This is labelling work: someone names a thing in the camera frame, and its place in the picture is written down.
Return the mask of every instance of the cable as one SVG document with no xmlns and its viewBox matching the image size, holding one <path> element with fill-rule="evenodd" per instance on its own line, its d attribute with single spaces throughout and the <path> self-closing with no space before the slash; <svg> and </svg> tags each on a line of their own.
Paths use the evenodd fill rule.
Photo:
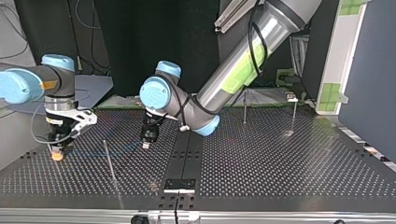
<svg viewBox="0 0 396 224">
<path fill-rule="evenodd" d="M 161 76 L 161 75 L 154 75 L 154 76 L 155 77 L 160 77 L 161 79 L 163 79 L 166 82 L 166 84 L 168 84 L 168 86 L 170 86 L 172 88 L 172 91 L 175 93 L 175 96 L 177 98 L 177 103 L 178 103 L 178 106 L 179 106 L 179 110 L 177 111 L 177 114 L 175 115 L 175 117 L 177 117 L 181 113 L 182 124 L 183 124 L 183 126 L 186 125 L 186 118 L 185 118 L 185 115 L 184 115 L 184 106 L 181 103 L 180 96 L 178 95 L 176 87 L 168 80 L 168 78 L 166 78 L 164 76 Z"/>
<path fill-rule="evenodd" d="M 17 13 L 17 12 L 14 10 L 14 8 L 12 8 L 11 6 L 7 5 L 6 3 L 0 3 L 0 6 L 3 6 L 3 7 L 8 8 L 8 9 L 15 15 L 15 17 L 16 17 L 18 20 L 20 19 L 20 17 L 18 16 L 18 13 Z M 0 8 L 0 10 L 1 10 L 1 12 L 3 13 L 3 15 L 6 17 L 6 19 L 8 20 L 8 22 L 11 24 L 12 28 L 14 29 L 14 31 L 18 34 L 18 36 L 19 36 L 20 38 L 22 38 L 24 41 L 26 41 L 26 36 L 24 36 L 24 35 L 22 34 L 22 32 L 20 32 L 20 31 L 17 29 L 17 27 L 14 25 L 14 23 L 12 23 L 11 19 L 8 17 L 8 15 L 6 14 L 6 12 L 5 12 L 2 8 Z M 23 53 L 28 49 L 28 47 L 29 47 L 29 44 L 28 44 L 28 42 L 26 41 L 26 45 L 24 46 L 23 50 L 21 50 L 21 51 L 18 52 L 18 53 L 15 53 L 15 54 L 11 54 L 11 55 L 8 55 L 8 56 L 0 57 L 0 60 L 17 57 L 17 56 L 23 54 Z"/>
<path fill-rule="evenodd" d="M 304 91 L 306 92 L 306 95 L 309 97 L 309 99 L 311 100 L 312 104 L 314 104 L 314 106 L 317 107 L 317 103 L 315 102 L 316 100 L 314 100 L 314 98 L 312 98 L 312 96 L 309 94 L 309 92 L 306 89 L 305 84 L 303 82 L 303 78 L 302 78 L 302 76 L 300 74 L 300 70 L 298 69 L 298 66 L 297 66 L 297 61 L 296 61 L 296 57 L 295 57 L 295 54 L 294 54 L 294 46 L 293 46 L 292 43 L 290 44 L 290 47 L 291 47 L 291 58 L 293 59 L 293 62 L 295 64 L 295 66 L 296 66 L 296 73 L 297 73 L 296 75 L 297 75 L 297 77 L 299 77 L 299 79 L 301 81 L 301 84 L 302 84 L 302 86 L 304 88 Z"/>
<path fill-rule="evenodd" d="M 26 45 L 25 45 L 25 47 L 23 48 L 22 51 L 20 51 L 18 53 L 15 53 L 15 54 L 12 54 L 12 55 L 5 56 L 5 57 L 0 57 L 0 60 L 9 59 L 9 58 L 14 58 L 14 57 L 20 56 L 21 54 L 23 54 L 27 50 L 28 47 L 29 47 L 29 44 L 26 43 Z"/>
<path fill-rule="evenodd" d="M 91 97 L 91 92 L 88 90 L 84 90 L 84 89 L 75 89 L 75 90 L 76 91 L 85 91 L 88 94 L 85 97 L 75 99 L 75 100 L 70 100 L 70 101 L 62 101 L 62 102 L 32 101 L 31 103 L 39 103 L 39 104 L 47 104 L 47 105 L 61 105 L 61 104 L 65 104 L 65 103 L 73 104 L 74 102 L 80 102 L 80 101 L 86 100 Z"/>
<path fill-rule="evenodd" d="M 346 224 L 343 219 L 338 219 L 334 222 L 334 224 Z"/>
<path fill-rule="evenodd" d="M 79 15 L 78 15 L 78 5 L 79 5 L 79 2 L 80 2 L 80 0 L 77 0 L 77 2 L 76 2 L 76 7 L 75 7 L 75 14 L 76 14 L 76 17 L 77 17 L 77 20 L 79 21 L 79 23 L 81 23 L 81 25 L 83 25 L 83 26 L 85 26 L 85 27 L 87 27 L 87 28 L 90 28 L 90 29 L 101 29 L 100 26 L 90 26 L 90 25 L 87 25 L 86 23 L 84 23 L 84 22 L 81 20 L 81 18 L 80 18 Z"/>
<path fill-rule="evenodd" d="M 259 39 L 262 42 L 262 46 L 264 47 L 264 60 L 262 62 L 262 66 L 264 65 L 264 63 L 267 61 L 268 59 L 268 48 L 267 48 L 267 44 L 265 42 L 265 39 L 262 36 L 262 31 L 260 30 L 259 26 L 253 22 L 254 19 L 254 15 L 256 14 L 256 10 L 257 7 L 259 6 L 260 0 L 256 0 L 256 3 L 254 4 L 253 9 L 251 10 L 250 13 L 250 18 L 248 21 L 248 29 L 247 29 L 247 41 L 248 41 L 248 47 L 250 50 L 250 56 L 251 56 L 251 60 L 253 62 L 253 66 L 254 66 L 254 70 L 256 70 L 257 76 L 261 77 L 262 76 L 262 71 L 260 70 L 260 67 L 257 64 L 256 61 L 256 55 L 254 53 L 254 48 L 253 48 L 253 39 L 252 39 L 252 28 L 254 28 L 254 30 L 256 31 Z"/>
<path fill-rule="evenodd" d="M 178 196 L 180 195 L 180 193 L 177 194 L 177 199 L 176 199 L 176 205 L 175 205 L 175 223 L 178 224 L 178 215 L 177 215 L 177 206 L 178 206 Z"/>
<path fill-rule="evenodd" d="M 0 6 L 6 7 L 8 8 L 8 10 L 10 10 L 12 12 L 12 14 L 14 14 L 15 18 L 17 18 L 18 20 L 20 19 L 20 16 L 18 15 L 17 11 L 14 10 L 14 8 L 12 8 L 11 6 L 7 5 L 6 3 L 0 3 Z M 14 23 L 9 19 L 9 16 L 6 14 L 6 12 L 4 12 L 3 9 L 0 8 L 0 10 L 3 12 L 3 14 L 5 15 L 6 19 L 8 20 L 8 22 L 11 24 L 12 28 L 14 28 L 14 30 L 17 32 L 17 34 L 26 41 L 26 36 L 22 33 L 22 31 L 19 31 L 18 28 L 14 25 Z"/>
<path fill-rule="evenodd" d="M 33 136 L 33 139 L 35 139 L 35 141 L 37 143 L 41 143 L 41 144 L 58 144 L 58 143 L 62 143 L 63 141 L 67 140 L 68 138 L 71 137 L 71 133 L 68 134 L 66 137 L 57 140 L 57 141 L 53 141 L 53 142 L 48 142 L 48 141 L 41 141 L 37 138 L 37 136 L 35 136 L 35 131 L 34 131 L 34 122 L 35 122 L 35 116 L 37 115 L 38 109 L 40 108 L 41 105 L 39 105 L 36 109 L 35 109 L 35 113 L 33 113 L 31 119 L 30 119 L 30 133 Z"/>
</svg>

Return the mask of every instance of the perforated metal table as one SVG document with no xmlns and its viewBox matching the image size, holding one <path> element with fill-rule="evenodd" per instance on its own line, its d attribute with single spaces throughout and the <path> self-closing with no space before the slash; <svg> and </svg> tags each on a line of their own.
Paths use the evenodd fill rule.
<svg viewBox="0 0 396 224">
<path fill-rule="evenodd" d="M 0 171 L 0 207 L 396 214 L 396 174 L 310 108 L 297 112 L 250 108 L 244 124 L 243 109 L 227 109 L 206 138 L 167 120 L 146 150 L 142 111 L 98 111 L 64 161 L 40 147 Z M 195 193 L 165 194 L 167 179 L 194 179 Z"/>
</svg>

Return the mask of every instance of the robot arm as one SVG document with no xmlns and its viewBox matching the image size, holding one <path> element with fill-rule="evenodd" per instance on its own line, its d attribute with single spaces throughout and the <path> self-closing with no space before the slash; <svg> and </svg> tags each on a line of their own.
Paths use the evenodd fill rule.
<svg viewBox="0 0 396 224">
<path fill-rule="evenodd" d="M 51 128 L 47 141 L 52 158 L 64 157 L 74 139 L 97 121 L 91 110 L 78 108 L 75 99 L 74 61 L 63 55 L 48 54 L 42 65 L 18 67 L 0 64 L 0 99 L 10 104 L 25 104 L 45 96 L 46 121 Z"/>
<path fill-rule="evenodd" d="M 311 19 L 321 0 L 267 0 L 257 25 L 271 55 L 291 33 L 300 31 Z M 264 60 L 264 46 L 260 37 L 252 37 L 252 47 L 258 64 Z M 194 132 L 208 136 L 219 125 L 217 115 L 231 97 L 257 76 L 250 56 L 248 37 L 244 37 L 228 58 L 219 66 L 196 96 L 190 96 L 177 86 L 181 70 L 169 62 L 159 62 L 154 76 L 149 77 L 140 90 L 140 98 L 147 112 L 141 133 L 149 144 L 157 139 L 162 117 L 150 116 L 149 111 L 163 111 L 182 122 Z"/>
</svg>

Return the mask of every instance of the green tape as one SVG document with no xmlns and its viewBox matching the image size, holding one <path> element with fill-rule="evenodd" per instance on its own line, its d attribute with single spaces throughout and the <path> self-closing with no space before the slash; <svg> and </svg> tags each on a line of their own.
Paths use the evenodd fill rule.
<svg viewBox="0 0 396 224">
<path fill-rule="evenodd" d="M 340 15 L 358 15 L 361 10 L 362 0 L 342 0 Z"/>
<path fill-rule="evenodd" d="M 254 54 L 258 65 L 264 61 L 264 48 L 258 41 L 254 43 Z M 250 55 L 250 50 L 247 50 L 244 55 L 239 59 L 236 65 L 233 67 L 231 74 L 224 81 L 221 89 L 227 91 L 230 94 L 235 94 L 241 89 L 243 85 L 250 85 L 250 83 L 257 77 L 257 73 L 254 70 L 253 61 Z"/>
<path fill-rule="evenodd" d="M 335 111 L 340 99 L 340 83 L 324 83 L 319 97 L 319 111 Z"/>
</svg>

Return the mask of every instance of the metal rod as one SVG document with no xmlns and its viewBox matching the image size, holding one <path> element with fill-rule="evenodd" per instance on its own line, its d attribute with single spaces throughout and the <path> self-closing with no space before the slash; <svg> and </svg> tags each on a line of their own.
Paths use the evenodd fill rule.
<svg viewBox="0 0 396 224">
<path fill-rule="evenodd" d="M 294 121 L 296 119 L 296 112 L 297 112 L 297 103 L 298 101 L 296 101 L 294 103 L 294 111 L 293 111 L 293 121 L 291 122 L 291 131 L 294 133 Z"/>
<path fill-rule="evenodd" d="M 107 147 L 107 141 L 106 140 L 103 140 L 103 146 L 104 146 L 105 151 L 106 151 L 107 160 L 108 160 L 108 166 L 110 167 L 111 175 L 113 177 L 113 180 L 116 182 L 117 179 L 116 179 L 116 175 L 114 173 L 113 163 L 111 162 L 110 154 L 108 153 L 108 147 Z"/>
<path fill-rule="evenodd" d="M 245 97 L 244 97 L 244 124 L 247 123 L 247 112 L 248 112 L 247 93 L 245 92 Z"/>
<path fill-rule="evenodd" d="M 293 120 L 296 118 L 297 103 L 298 103 L 298 101 L 296 101 L 296 102 L 294 103 Z"/>
</svg>

